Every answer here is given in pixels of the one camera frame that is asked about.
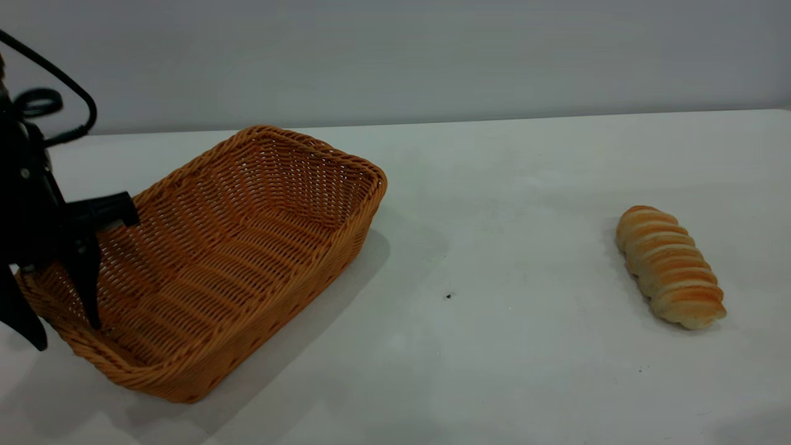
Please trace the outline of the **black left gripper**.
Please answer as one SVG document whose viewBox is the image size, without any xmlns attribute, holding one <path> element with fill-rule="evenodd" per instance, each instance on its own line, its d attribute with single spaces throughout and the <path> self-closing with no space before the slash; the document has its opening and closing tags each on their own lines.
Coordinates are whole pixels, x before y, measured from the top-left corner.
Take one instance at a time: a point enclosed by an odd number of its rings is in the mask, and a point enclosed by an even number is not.
<svg viewBox="0 0 791 445">
<path fill-rule="evenodd" d="M 101 329 L 97 234 L 140 223 L 130 194 L 68 202 L 54 178 L 43 135 L 11 102 L 2 103 L 1 166 L 2 261 L 28 266 L 62 260 L 88 323 Z M 38 351 L 48 348 L 47 333 L 9 266 L 1 270 L 1 321 Z"/>
</svg>

